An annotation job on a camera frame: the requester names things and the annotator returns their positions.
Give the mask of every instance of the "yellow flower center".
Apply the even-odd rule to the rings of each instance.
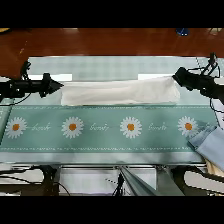
[[[185,128],[187,129],[187,130],[192,130],[192,124],[190,124],[190,123],[186,123],[185,124]]]
[[[70,124],[70,125],[69,125],[69,129],[70,129],[71,131],[74,131],[74,130],[76,129],[76,124]]]
[[[128,130],[129,131],[134,131],[135,126],[133,124],[128,124]]]
[[[13,130],[13,131],[18,131],[18,130],[19,130],[19,124],[14,124],[14,125],[12,126],[12,130]]]

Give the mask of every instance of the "white towel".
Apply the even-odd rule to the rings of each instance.
[[[180,93],[172,77],[114,82],[65,82],[61,105],[176,103]]]

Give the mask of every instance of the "daisy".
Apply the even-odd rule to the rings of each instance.
[[[78,117],[69,117],[69,119],[63,122],[61,131],[64,132],[63,135],[65,135],[66,138],[71,139],[82,134],[83,126],[83,121]]]
[[[186,137],[194,137],[198,133],[198,125],[194,118],[182,117],[178,122],[178,130],[182,131],[182,135]]]
[[[120,127],[120,131],[123,132],[126,138],[135,138],[141,134],[140,131],[142,130],[140,121],[134,117],[126,117],[123,119]]]
[[[6,135],[8,138],[17,138],[23,134],[27,128],[26,121],[21,117],[14,117],[6,126]]]

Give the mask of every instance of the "reddish brown surface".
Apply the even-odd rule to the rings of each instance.
[[[32,28],[0,35],[0,75],[18,77],[29,56],[169,55],[224,57],[224,31],[190,28]]]

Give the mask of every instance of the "brown floor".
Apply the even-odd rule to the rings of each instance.
[[[29,56],[167,55],[224,58],[224,30],[190,28],[180,37],[174,28],[31,28],[0,35],[0,75],[19,77]]]

